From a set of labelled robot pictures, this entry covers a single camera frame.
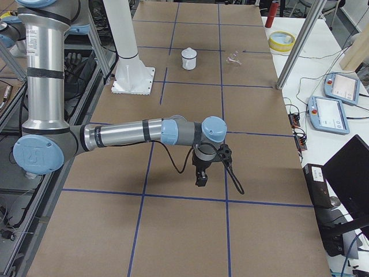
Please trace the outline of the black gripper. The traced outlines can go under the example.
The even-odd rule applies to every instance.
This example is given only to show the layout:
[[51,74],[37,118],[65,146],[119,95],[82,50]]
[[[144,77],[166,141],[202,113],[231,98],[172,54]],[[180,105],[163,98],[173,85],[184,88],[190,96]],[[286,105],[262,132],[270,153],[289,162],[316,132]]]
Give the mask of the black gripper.
[[192,157],[192,164],[195,166],[196,182],[197,186],[205,186],[208,181],[208,176],[206,174],[206,169],[211,166],[212,160],[205,161],[201,160],[199,157]]

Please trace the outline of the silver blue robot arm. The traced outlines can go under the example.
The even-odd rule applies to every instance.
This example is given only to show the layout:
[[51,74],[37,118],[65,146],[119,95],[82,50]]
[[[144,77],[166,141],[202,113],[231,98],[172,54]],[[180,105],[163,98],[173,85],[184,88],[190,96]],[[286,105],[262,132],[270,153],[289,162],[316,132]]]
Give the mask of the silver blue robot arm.
[[13,147],[16,163],[26,172],[45,175],[69,159],[96,148],[159,143],[186,145],[195,166],[196,185],[205,186],[214,162],[231,164],[224,144],[226,123],[211,116],[191,122],[180,115],[120,125],[69,125],[64,116],[65,33],[85,19],[84,1],[20,1],[18,16],[27,45],[28,119]]

